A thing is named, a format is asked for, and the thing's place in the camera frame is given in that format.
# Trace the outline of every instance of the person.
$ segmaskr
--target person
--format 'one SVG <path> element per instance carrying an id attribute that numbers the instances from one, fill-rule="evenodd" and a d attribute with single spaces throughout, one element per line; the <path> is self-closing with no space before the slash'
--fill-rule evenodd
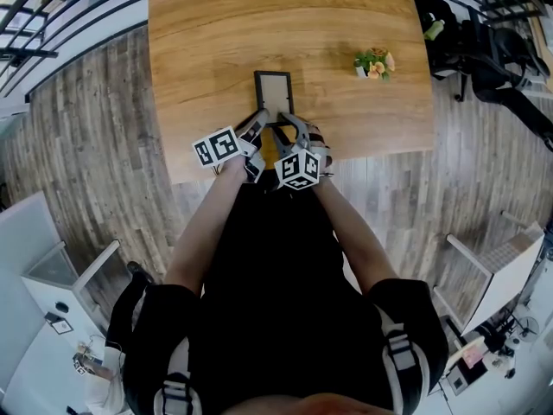
<path id="1" fill-rule="evenodd" d="M 102 364 L 81 357 L 82 366 L 88 371 L 85 403 L 92 415 L 133 415 L 124 396 L 121 371 L 132 334 L 132 314 L 153 278 L 134 261 L 127 269 L 132 280 L 113 307 Z"/>
<path id="2" fill-rule="evenodd" d="M 244 164 L 241 156 L 225 163 L 164 284 L 146 293 L 124 370 L 133 411 L 391 413 L 378 308 L 426 354 L 432 388 L 448 345 L 426 283 L 397 277 L 330 178 L 266 193 L 263 178 L 244 184 Z M 344 254 L 362 293 L 344 276 Z M 179 369 L 173 351 L 183 340 L 188 362 Z M 174 394 L 187 410 L 175 409 Z"/>

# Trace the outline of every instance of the shoulder strap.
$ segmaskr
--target shoulder strap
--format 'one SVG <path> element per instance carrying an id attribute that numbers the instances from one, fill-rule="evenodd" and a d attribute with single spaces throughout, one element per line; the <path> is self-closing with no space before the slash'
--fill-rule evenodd
<path id="1" fill-rule="evenodd" d="M 429 363 L 423 350 L 410 341 L 404 331 L 404 324 L 394 322 L 376 304 L 375 307 L 380 314 L 381 329 L 386 340 L 382 362 L 390 383 L 394 412 L 410 415 L 430 392 Z M 415 371 L 421 374 L 420 387 L 413 386 L 409 379 Z"/>

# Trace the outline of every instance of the black chair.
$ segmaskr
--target black chair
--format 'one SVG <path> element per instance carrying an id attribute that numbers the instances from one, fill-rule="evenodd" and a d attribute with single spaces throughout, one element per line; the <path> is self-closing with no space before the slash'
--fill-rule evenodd
<path id="1" fill-rule="evenodd" d="M 507 107 L 553 151 L 553 124 L 520 92 L 528 84 L 528 70 L 550 77 L 550 70 L 532 45 L 512 29 L 493 29 L 480 23 L 474 11 L 469 10 L 471 19 L 459 25 L 445 1 L 415 0 L 415 3 L 423 30 L 429 27 L 424 24 L 429 19 L 428 13 L 436 19 L 449 20 L 435 41 L 426 41 L 431 74 L 441 80 L 443 71 L 460 73 L 461 93 L 455 96 L 460 102 L 465 99 L 470 75 L 474 95 L 479 100 Z M 518 64 L 520 73 L 506 68 L 511 63 Z"/>

